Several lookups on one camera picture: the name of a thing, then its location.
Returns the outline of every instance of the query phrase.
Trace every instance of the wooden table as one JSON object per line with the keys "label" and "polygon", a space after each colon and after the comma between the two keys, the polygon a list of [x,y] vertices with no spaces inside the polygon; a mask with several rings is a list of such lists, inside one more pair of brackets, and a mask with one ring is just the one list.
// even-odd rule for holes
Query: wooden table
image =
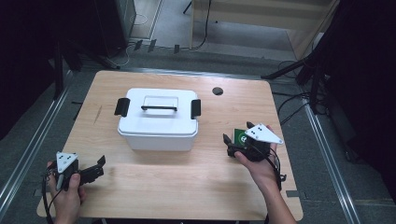
{"label": "wooden table", "polygon": [[[202,100],[191,151],[132,150],[117,131],[117,100],[131,88],[192,90]],[[217,96],[212,89],[221,87]],[[246,122],[269,124],[283,139],[270,86],[262,80],[221,77],[97,73],[64,146],[77,152],[80,169],[106,155],[105,174],[85,185],[82,217],[264,220],[266,206],[248,170],[226,153],[222,134]],[[278,146],[282,196],[296,220],[303,217],[285,145]],[[42,203],[37,213],[44,216]]]}
{"label": "wooden table", "polygon": [[[212,0],[209,19],[287,29],[297,59],[325,32],[339,0]],[[208,0],[193,0],[190,47],[195,21],[205,21]]]}

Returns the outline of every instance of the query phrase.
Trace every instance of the white plastic box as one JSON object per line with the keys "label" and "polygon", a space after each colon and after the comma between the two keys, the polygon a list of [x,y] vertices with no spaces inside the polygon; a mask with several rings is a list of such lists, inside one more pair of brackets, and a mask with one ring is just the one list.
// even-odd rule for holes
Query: white plastic box
{"label": "white plastic box", "polygon": [[130,89],[118,101],[119,133],[132,149],[191,150],[201,101],[194,91]]}

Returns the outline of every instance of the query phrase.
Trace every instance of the human hand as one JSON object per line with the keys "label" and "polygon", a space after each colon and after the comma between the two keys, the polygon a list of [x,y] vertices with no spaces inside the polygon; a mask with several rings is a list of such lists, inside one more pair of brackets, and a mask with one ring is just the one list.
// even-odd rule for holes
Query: human hand
{"label": "human hand", "polygon": [[[272,128],[269,125],[267,125],[266,127],[271,130],[271,132],[273,132]],[[270,148],[274,152],[276,152],[275,143],[272,143],[270,145]],[[254,182],[257,184],[262,193],[278,190],[274,168],[267,160],[262,160],[259,162],[250,161],[240,151],[236,151],[234,155],[239,160],[239,162],[241,162],[250,171],[251,177],[253,178]],[[275,163],[274,155],[271,155],[269,159],[272,163]]]}
{"label": "human hand", "polygon": [[54,175],[49,176],[49,189],[56,211],[56,224],[75,223],[79,217],[79,208],[85,201],[87,194],[83,187],[79,186],[80,175],[73,174],[70,178],[68,191],[56,190],[56,180]]}

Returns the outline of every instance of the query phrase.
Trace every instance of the container lid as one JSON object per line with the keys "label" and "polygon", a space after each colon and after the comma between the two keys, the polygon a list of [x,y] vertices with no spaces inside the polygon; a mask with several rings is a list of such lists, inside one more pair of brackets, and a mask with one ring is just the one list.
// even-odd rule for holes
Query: container lid
{"label": "container lid", "polygon": [[130,103],[126,117],[120,118],[121,134],[192,136],[198,132],[198,121],[191,117],[191,101],[197,99],[194,91],[133,88],[126,98]]}

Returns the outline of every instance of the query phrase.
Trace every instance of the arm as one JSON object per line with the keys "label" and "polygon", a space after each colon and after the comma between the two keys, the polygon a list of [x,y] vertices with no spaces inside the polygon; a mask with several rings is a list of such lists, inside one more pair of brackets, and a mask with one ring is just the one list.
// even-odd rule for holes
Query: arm
{"label": "arm", "polygon": [[[79,174],[73,174],[69,182],[69,190],[62,191],[56,196],[53,204],[56,211],[55,224],[73,224],[79,217],[79,208],[86,199],[84,188],[79,187]],[[56,191],[55,176],[49,176],[49,189],[53,197],[58,193]]]}
{"label": "arm", "polygon": [[[271,148],[276,151],[276,144],[271,144]],[[271,223],[296,223],[291,211],[279,192],[274,170],[268,161],[249,161],[244,154],[239,151],[235,152],[235,157],[247,167],[251,177],[262,192]]]}

